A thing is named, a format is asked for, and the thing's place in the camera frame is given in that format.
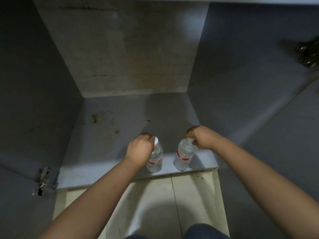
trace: clear bottle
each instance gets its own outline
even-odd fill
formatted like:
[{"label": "clear bottle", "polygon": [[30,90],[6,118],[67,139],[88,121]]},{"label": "clear bottle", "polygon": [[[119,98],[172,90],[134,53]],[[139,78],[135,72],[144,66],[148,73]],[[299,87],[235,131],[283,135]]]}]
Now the clear bottle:
[{"label": "clear bottle", "polygon": [[154,148],[150,160],[146,164],[148,171],[151,173],[157,173],[163,165],[163,148],[157,137],[155,137]]},{"label": "clear bottle", "polygon": [[192,157],[197,151],[198,147],[192,144],[194,140],[194,138],[186,138],[179,143],[174,158],[174,165],[178,170],[184,171],[187,169]]}]

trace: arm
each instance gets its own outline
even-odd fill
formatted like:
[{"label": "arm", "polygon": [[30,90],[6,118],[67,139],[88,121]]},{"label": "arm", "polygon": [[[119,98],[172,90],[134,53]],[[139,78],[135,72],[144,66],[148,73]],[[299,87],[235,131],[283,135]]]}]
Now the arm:
[{"label": "arm", "polygon": [[127,186],[150,159],[154,140],[144,133],[131,141],[125,158],[68,206],[40,239],[98,238]]},{"label": "arm", "polygon": [[291,238],[319,238],[319,204],[271,167],[204,126],[192,127],[199,148],[216,152],[265,213]]}]

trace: jeans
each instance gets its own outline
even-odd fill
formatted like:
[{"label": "jeans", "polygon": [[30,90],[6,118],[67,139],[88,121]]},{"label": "jeans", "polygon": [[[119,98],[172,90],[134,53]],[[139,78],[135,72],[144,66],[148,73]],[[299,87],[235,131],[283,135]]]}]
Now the jeans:
[{"label": "jeans", "polygon": [[[125,239],[148,239],[140,235],[130,235]],[[230,239],[216,228],[207,224],[192,225],[185,233],[183,239]]]}]

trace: bottle cap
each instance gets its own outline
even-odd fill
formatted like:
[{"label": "bottle cap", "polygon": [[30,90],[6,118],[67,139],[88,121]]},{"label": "bottle cap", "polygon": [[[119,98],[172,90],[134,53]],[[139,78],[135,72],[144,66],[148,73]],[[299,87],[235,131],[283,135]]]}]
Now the bottle cap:
[{"label": "bottle cap", "polygon": [[156,145],[158,145],[158,143],[159,143],[159,139],[157,137],[155,137],[154,145],[156,146]]},{"label": "bottle cap", "polygon": [[186,140],[189,142],[189,143],[192,143],[195,141],[195,138],[186,138]]}]

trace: bottle label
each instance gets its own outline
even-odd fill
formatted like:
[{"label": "bottle label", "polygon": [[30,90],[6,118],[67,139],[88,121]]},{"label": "bottle label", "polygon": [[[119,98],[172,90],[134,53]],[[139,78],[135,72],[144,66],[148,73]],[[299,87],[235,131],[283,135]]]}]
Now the bottle label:
[{"label": "bottle label", "polygon": [[155,159],[150,159],[148,161],[149,165],[155,165],[157,163],[160,163],[162,161],[163,156],[159,157],[159,158],[155,158]]},{"label": "bottle label", "polygon": [[192,158],[192,156],[186,155],[179,149],[177,150],[177,156],[183,161],[188,161]]}]

